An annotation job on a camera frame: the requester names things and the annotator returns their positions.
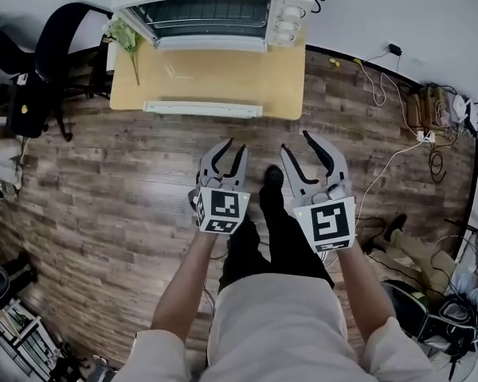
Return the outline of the light wooden table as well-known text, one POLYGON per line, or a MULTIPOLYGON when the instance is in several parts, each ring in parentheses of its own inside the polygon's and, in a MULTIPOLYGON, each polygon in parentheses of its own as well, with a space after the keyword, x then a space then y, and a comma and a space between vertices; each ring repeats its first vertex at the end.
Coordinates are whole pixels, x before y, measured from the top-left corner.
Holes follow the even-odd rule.
MULTIPOLYGON (((143 42, 137 51, 138 55, 143 42)), ((254 92, 264 94, 261 117, 297 120, 302 113, 304 95, 305 47, 274 47, 268 49, 268 59, 262 61, 262 70, 254 78, 254 92)), ((112 81, 110 107, 115 111, 142 110, 144 90, 137 85, 131 60, 120 50, 112 81)))

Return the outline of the person's black trousers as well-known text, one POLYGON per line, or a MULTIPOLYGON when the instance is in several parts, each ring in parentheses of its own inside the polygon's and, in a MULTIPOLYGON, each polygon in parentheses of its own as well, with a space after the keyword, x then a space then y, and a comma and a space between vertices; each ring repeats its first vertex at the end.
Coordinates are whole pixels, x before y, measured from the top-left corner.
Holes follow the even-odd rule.
POLYGON ((281 187, 264 185, 259 198, 268 228, 270 259, 260 253, 256 225, 246 217, 229 238, 219 289, 251 275, 267 273, 323 279, 334 287, 331 276, 309 246, 296 219, 284 209, 281 187))

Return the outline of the white oven door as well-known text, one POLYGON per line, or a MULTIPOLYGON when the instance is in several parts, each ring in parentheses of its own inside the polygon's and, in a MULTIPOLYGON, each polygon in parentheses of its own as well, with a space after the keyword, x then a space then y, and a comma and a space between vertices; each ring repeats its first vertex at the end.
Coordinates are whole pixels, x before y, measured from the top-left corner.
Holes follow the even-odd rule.
POLYGON ((264 94, 254 78, 268 59, 267 46, 230 39, 144 45, 140 49, 139 86, 143 110, 160 115, 259 118, 264 94))

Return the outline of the person's left forearm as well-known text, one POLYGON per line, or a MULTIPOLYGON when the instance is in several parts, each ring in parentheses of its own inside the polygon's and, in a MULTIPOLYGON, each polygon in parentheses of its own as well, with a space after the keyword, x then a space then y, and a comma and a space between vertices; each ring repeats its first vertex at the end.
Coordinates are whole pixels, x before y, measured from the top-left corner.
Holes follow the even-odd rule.
POLYGON ((201 301, 217 234, 196 231, 173 279, 155 308, 151 329, 185 342, 201 301))

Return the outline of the black equipment bag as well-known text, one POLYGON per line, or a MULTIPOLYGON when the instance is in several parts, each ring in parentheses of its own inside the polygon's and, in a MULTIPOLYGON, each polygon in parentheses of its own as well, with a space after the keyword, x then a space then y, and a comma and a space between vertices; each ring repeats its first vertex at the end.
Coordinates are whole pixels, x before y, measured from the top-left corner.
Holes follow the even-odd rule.
POLYGON ((417 342, 461 358, 478 345, 478 306, 463 295, 431 301, 414 287, 398 280, 382 286, 395 309, 403 331, 417 342))

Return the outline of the green plant sprig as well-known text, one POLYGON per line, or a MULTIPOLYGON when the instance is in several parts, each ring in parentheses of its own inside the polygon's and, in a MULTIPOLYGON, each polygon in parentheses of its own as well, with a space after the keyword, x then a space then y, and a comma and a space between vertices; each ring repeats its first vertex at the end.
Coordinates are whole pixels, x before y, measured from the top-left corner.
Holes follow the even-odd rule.
POLYGON ((137 51, 139 49, 139 44, 142 40, 142 37, 133 30, 119 16, 116 14, 112 15, 112 18, 104 26, 104 36, 115 42, 124 52, 126 52, 131 60, 131 64, 135 74, 135 81, 137 85, 139 82, 139 70, 138 70, 138 61, 137 61, 137 51))

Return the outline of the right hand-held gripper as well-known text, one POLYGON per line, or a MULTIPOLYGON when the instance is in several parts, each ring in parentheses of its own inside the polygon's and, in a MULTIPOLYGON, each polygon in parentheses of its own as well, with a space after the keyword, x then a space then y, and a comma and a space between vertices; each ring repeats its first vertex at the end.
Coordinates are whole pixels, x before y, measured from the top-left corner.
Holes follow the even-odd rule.
POLYGON ((325 138, 303 131, 308 145, 327 170, 323 187, 307 179, 291 150, 282 144, 280 156, 293 196, 292 211, 314 253, 350 248, 355 239, 355 197, 351 195, 343 154, 325 138))

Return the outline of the metal storage shelf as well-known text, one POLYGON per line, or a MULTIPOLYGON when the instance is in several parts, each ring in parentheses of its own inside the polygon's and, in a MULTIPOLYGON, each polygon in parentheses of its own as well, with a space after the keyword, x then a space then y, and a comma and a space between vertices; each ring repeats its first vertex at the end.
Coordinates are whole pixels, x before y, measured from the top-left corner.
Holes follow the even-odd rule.
POLYGON ((41 317, 19 298, 0 310, 0 349, 19 368, 20 376, 33 376, 39 382, 49 382, 60 353, 41 317))

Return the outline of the person's right black shoe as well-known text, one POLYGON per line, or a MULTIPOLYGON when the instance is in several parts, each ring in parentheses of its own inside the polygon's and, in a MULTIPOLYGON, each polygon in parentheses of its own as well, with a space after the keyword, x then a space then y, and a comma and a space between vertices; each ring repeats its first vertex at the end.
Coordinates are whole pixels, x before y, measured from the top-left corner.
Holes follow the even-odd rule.
POLYGON ((264 172, 263 186, 265 188, 281 190, 284 184, 284 173, 279 166, 270 165, 264 172))

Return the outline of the cardboard box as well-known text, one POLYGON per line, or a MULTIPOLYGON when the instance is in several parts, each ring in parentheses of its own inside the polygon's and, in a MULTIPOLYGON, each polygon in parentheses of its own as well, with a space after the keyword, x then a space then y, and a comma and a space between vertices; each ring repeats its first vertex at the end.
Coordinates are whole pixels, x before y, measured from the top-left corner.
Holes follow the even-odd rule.
POLYGON ((406 93, 406 120, 412 129, 445 131, 452 126, 449 93, 435 84, 406 93))

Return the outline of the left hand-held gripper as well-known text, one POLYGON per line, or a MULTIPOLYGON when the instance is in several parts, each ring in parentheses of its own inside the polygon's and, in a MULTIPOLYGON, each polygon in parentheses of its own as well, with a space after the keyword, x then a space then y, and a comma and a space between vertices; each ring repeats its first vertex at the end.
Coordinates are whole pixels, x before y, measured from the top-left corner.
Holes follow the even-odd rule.
POLYGON ((229 173, 220 175, 217 162, 232 145, 229 138, 207 151, 200 161, 197 186, 188 194, 201 232, 233 234, 245 218, 250 193, 244 188, 249 152, 242 145, 229 173))

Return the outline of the black office chair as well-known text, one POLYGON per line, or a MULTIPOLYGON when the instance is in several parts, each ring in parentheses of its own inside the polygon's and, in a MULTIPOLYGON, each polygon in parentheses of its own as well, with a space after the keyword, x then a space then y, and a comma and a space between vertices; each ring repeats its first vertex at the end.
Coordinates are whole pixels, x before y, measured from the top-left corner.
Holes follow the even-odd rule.
POLYGON ((64 124, 62 102, 74 90, 92 98, 107 99, 111 86, 91 77, 88 84, 71 81, 75 57, 69 52, 78 27, 89 12, 112 17, 112 13, 83 2, 71 2, 58 8, 48 19, 33 53, 33 64, 14 78, 8 107, 7 126, 15 135, 38 138, 55 116, 64 140, 72 140, 64 124))
POLYGON ((33 72, 35 54, 22 50, 0 30, 0 69, 9 75, 33 72))

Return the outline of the white router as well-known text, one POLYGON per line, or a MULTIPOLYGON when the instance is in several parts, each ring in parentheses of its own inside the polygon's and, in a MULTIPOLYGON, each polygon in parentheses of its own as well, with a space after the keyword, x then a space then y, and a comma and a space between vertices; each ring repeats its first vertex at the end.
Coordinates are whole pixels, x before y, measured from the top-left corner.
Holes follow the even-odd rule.
POLYGON ((474 137, 478 135, 478 101, 455 95, 452 100, 451 121, 466 128, 474 137))

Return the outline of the person's right forearm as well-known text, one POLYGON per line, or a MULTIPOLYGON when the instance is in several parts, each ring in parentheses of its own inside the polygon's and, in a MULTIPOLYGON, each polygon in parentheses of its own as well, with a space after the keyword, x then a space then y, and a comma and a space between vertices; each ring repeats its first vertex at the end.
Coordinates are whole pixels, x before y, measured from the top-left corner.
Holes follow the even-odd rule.
POLYGON ((378 281, 359 243, 337 252, 352 316, 362 339, 395 317, 394 306, 378 281))

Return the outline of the person's white shirt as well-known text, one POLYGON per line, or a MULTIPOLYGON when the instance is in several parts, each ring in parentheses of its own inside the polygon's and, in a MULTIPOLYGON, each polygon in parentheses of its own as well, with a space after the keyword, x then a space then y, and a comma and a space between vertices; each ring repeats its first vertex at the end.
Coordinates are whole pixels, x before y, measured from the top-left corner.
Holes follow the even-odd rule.
MULTIPOLYGON (((328 283, 253 275, 217 300, 201 382, 439 382, 429 359, 389 318, 362 358, 347 342, 343 312, 328 283)), ((189 382, 186 350, 174 334, 137 334, 114 382, 189 382)))

